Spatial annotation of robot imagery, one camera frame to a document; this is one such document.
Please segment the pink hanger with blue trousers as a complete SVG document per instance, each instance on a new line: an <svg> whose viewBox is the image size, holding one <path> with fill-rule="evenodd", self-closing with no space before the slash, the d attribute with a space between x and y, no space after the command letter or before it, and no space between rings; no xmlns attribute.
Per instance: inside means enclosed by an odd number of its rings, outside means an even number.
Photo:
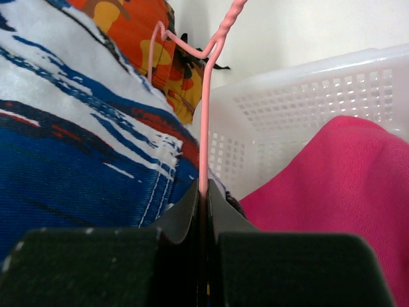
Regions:
<svg viewBox="0 0 409 307"><path fill-rule="evenodd" d="M210 112L210 85L212 70L216 64L226 41L227 35L236 22L237 17L242 12L246 0L234 0L226 13L218 30L212 35L210 41L203 51L191 47L188 43L178 38L170 30L166 29L161 21L158 21L153 30L150 40L150 49L148 54L148 81L152 82L153 50L157 35L162 40L170 38L176 45L195 58L205 59L208 62L204 68L202 102L201 102L201 121L200 121L200 145L199 145L199 182L198 189L202 200L207 198L208 191L208 130L209 130L209 112Z"/></svg>

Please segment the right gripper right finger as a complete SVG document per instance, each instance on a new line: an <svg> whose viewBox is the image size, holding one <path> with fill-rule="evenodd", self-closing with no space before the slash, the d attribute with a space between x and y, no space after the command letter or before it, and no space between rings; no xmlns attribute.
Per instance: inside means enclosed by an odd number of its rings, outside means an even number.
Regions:
<svg viewBox="0 0 409 307"><path fill-rule="evenodd" d="M373 250L347 233L262 232L208 183L211 306L394 306Z"/></svg>

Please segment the pink trousers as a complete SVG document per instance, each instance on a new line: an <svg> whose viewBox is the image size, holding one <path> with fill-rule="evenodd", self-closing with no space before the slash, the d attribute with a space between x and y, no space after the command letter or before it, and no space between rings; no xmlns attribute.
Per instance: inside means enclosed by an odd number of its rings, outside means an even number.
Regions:
<svg viewBox="0 0 409 307"><path fill-rule="evenodd" d="M397 305L408 305L406 141L373 122L338 116L240 204L263 231L360 235L375 250Z"/></svg>

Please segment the blue white patterned trousers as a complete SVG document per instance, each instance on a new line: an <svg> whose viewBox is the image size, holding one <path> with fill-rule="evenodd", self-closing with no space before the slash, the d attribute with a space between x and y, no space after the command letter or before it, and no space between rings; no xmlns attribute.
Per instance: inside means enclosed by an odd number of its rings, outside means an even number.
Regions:
<svg viewBox="0 0 409 307"><path fill-rule="evenodd" d="M1 258L35 228L151 224L197 158L163 94L85 13L1 2Z"/></svg>

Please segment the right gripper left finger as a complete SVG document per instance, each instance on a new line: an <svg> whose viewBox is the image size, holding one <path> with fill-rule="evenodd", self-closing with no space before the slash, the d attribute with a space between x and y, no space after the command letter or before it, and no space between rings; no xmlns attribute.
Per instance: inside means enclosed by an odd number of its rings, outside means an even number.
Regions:
<svg viewBox="0 0 409 307"><path fill-rule="evenodd" d="M27 232L1 272L2 306L199 306L198 184L144 228Z"/></svg>

